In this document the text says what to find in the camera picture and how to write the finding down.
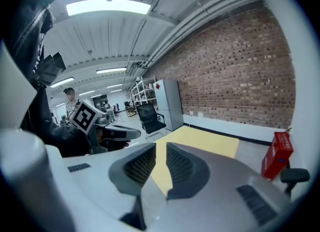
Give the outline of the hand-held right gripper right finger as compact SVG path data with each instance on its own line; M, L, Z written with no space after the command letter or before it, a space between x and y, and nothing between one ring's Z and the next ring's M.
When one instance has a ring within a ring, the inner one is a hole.
M148 231L267 231L290 198L244 163L177 143L156 147Z

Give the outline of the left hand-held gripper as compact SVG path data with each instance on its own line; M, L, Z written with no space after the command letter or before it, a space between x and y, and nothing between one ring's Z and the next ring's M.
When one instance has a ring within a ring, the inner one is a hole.
M109 116L85 101L78 101L70 115L71 125L82 131L89 143L89 154L100 154L119 150L115 141L137 139L141 132L137 129L110 125ZM106 127L106 138L99 136L99 132Z

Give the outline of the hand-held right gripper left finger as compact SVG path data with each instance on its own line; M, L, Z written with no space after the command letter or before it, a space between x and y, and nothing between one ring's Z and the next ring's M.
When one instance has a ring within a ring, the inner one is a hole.
M141 194L156 164L154 143L69 158L45 148L75 230L146 230Z

